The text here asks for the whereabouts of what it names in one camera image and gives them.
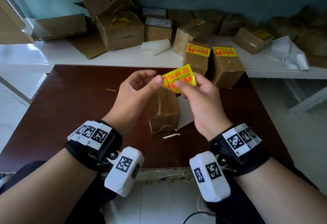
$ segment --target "yellow sticker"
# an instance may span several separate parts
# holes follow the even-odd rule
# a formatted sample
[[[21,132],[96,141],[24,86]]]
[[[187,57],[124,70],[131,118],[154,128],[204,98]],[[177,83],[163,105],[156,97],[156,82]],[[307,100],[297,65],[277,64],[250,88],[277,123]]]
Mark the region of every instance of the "yellow sticker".
[[[237,57],[236,51],[232,47],[213,47],[217,56]]]
[[[200,19],[200,18],[197,18],[197,19],[194,19],[193,21],[191,21],[192,23],[196,24],[196,25],[201,25],[201,24],[204,24],[205,22]]]
[[[129,24],[127,18],[120,18],[120,19],[114,18],[111,22],[111,26],[125,26],[127,24]]]
[[[255,36],[258,36],[259,38],[265,38],[267,36],[270,36],[271,34],[264,29],[260,29],[253,33]]]
[[[174,82],[177,80],[184,81],[192,86],[197,85],[197,81],[194,77],[190,64],[175,69],[169,73],[166,73],[163,77],[163,87],[172,90],[175,93],[181,93],[177,89]]]
[[[210,48],[205,48],[193,44],[188,44],[186,48],[186,52],[194,53],[197,55],[209,57],[210,55]]]

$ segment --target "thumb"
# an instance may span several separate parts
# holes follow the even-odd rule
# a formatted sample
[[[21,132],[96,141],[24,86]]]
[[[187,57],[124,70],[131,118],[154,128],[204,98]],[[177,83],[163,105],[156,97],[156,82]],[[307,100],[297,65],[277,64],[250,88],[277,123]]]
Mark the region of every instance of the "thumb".
[[[194,97],[197,97],[199,95],[199,91],[197,88],[193,87],[192,85],[184,82],[184,81],[175,81],[175,86],[183,92],[189,100],[194,99]]]
[[[163,77],[161,75],[155,76],[146,86],[139,90],[143,98],[149,98],[156,93],[163,84]]]

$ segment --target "person's left hand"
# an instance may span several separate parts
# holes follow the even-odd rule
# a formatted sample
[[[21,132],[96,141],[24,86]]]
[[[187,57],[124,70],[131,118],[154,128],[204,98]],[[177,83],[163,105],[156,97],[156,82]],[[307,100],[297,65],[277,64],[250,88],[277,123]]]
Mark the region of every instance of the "person's left hand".
[[[154,70],[132,73],[121,83],[116,101],[109,113],[102,118],[120,135],[131,131],[148,99],[163,84],[163,78]]]

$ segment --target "person's right hand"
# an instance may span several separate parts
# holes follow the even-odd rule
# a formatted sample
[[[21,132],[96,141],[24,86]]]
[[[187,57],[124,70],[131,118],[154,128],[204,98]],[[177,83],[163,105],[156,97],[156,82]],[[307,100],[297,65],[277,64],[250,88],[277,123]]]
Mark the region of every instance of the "person's right hand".
[[[184,98],[190,101],[195,127],[208,141],[232,126],[220,101],[219,90],[199,73],[194,73],[197,86],[175,81]]]

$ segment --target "black wrist strap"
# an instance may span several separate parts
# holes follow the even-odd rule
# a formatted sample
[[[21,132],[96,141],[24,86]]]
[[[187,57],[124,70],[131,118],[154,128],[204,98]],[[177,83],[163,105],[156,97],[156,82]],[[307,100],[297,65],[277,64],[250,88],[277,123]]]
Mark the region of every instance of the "black wrist strap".
[[[102,120],[96,120],[96,122],[109,126]],[[99,151],[74,140],[68,141],[64,147],[81,164],[91,170],[101,172],[108,169],[110,163],[105,160],[112,152],[120,150],[122,140],[121,135],[116,130],[112,129]]]
[[[210,141],[209,151],[214,155],[219,154],[218,162],[224,159],[226,161],[225,163],[228,164],[227,167],[231,168],[234,176],[241,176],[263,165],[270,158],[270,154],[258,144],[247,153],[238,157],[222,135],[234,127],[236,126],[230,127],[213,138]]]

